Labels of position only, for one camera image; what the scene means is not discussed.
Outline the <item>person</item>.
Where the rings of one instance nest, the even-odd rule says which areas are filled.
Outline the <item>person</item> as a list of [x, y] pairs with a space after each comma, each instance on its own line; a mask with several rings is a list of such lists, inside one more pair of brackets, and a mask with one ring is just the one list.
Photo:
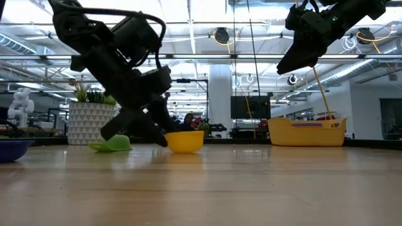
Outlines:
[[183, 122], [179, 125], [179, 130], [181, 131], [194, 131], [195, 128], [192, 126], [193, 114], [187, 113], [184, 117]]

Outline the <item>yellow plastic basket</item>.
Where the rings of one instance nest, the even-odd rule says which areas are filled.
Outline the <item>yellow plastic basket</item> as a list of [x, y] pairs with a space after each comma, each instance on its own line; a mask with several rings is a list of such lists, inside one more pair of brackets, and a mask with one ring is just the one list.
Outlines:
[[[322, 123], [323, 127], [292, 127], [292, 123]], [[347, 119], [324, 121], [268, 120], [271, 143], [277, 146], [342, 146]]]

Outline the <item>green succulent plant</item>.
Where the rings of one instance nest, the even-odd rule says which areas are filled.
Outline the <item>green succulent plant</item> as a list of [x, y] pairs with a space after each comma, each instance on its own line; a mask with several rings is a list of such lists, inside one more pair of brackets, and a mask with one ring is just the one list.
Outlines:
[[83, 82], [70, 79], [69, 85], [75, 88], [76, 102], [88, 102], [94, 104], [107, 104], [115, 106], [117, 101], [112, 95], [106, 95], [105, 93], [91, 89], [90, 85], [85, 85]]

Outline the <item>dark purple measuring cup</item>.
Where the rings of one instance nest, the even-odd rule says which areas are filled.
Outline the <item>dark purple measuring cup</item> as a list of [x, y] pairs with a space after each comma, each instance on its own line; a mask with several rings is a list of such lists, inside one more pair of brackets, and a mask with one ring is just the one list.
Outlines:
[[35, 141], [0, 141], [0, 163], [9, 163], [16, 161], [24, 156], [28, 148], [34, 144]]

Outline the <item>black metal frame stand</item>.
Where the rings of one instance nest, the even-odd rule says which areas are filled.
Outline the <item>black metal frame stand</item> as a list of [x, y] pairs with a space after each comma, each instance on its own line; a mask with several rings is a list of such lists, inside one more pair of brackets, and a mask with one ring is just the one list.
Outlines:
[[168, 91], [168, 110], [171, 115], [184, 120], [187, 113], [202, 122], [209, 121], [209, 81], [207, 79], [177, 78], [173, 79]]

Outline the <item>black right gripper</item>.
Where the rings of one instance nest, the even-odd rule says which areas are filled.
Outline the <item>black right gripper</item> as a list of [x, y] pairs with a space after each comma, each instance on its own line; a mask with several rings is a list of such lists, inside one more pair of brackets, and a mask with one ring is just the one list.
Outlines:
[[345, 34], [340, 19], [329, 11], [323, 14], [307, 11], [300, 26], [301, 31], [295, 31], [293, 44], [276, 67], [280, 75], [315, 66], [327, 48]]

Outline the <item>green measuring cup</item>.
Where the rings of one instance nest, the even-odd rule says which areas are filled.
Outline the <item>green measuring cup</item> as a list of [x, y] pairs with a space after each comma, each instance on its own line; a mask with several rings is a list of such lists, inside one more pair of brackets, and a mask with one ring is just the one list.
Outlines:
[[108, 141], [89, 142], [87, 146], [98, 153], [112, 153], [132, 150], [130, 139], [125, 135], [117, 134]]

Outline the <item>black wall monitor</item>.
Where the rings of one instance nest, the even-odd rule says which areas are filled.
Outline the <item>black wall monitor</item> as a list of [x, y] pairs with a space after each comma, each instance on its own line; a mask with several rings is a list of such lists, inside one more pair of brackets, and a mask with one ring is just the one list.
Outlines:
[[232, 119], [270, 119], [270, 96], [231, 96]]

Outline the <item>black aluminium table frame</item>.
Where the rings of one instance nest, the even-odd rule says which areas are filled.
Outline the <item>black aluminium table frame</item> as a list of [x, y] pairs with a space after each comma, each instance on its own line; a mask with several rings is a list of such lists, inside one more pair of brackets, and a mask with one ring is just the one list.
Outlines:
[[[36, 146], [67, 145], [67, 137], [29, 137]], [[271, 144], [270, 139], [217, 139], [205, 138], [204, 144]], [[392, 149], [402, 151], [402, 141], [345, 139], [344, 146], [355, 148]]]

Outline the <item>white triangle-patterned plant pot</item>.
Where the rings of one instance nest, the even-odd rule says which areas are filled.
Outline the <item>white triangle-patterned plant pot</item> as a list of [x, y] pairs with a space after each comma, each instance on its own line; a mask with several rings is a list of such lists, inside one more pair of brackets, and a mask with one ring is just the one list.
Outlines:
[[69, 145], [86, 146], [103, 142], [101, 128], [115, 114], [115, 107], [108, 104], [73, 102], [69, 105], [67, 137]]

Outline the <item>white robot figure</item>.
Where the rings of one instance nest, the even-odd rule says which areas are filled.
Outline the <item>white robot figure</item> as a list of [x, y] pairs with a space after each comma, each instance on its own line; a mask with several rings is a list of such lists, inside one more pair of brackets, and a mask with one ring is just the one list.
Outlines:
[[8, 108], [8, 119], [17, 119], [18, 127], [27, 127], [28, 114], [33, 113], [35, 109], [34, 101], [29, 98], [30, 93], [29, 88], [18, 88]]

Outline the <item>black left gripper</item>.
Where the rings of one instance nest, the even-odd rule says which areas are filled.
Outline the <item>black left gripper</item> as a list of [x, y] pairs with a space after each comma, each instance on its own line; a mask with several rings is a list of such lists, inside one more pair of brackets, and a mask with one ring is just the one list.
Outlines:
[[78, 72], [87, 69], [106, 93], [125, 107], [100, 129], [104, 140], [108, 141], [128, 128], [128, 133], [134, 137], [167, 147], [167, 140], [161, 131], [169, 130], [166, 105], [154, 102], [148, 107], [147, 113], [134, 110], [158, 100], [161, 94], [171, 88], [171, 70], [168, 66], [141, 73], [126, 61], [117, 48], [100, 44], [83, 51], [79, 56], [73, 56], [70, 68]]

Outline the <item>yellow measuring cup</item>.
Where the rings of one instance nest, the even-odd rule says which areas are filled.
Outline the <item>yellow measuring cup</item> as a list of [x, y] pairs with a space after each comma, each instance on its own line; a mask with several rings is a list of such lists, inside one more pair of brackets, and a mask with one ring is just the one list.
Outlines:
[[173, 153], [195, 153], [204, 145], [203, 131], [171, 132], [165, 138]]

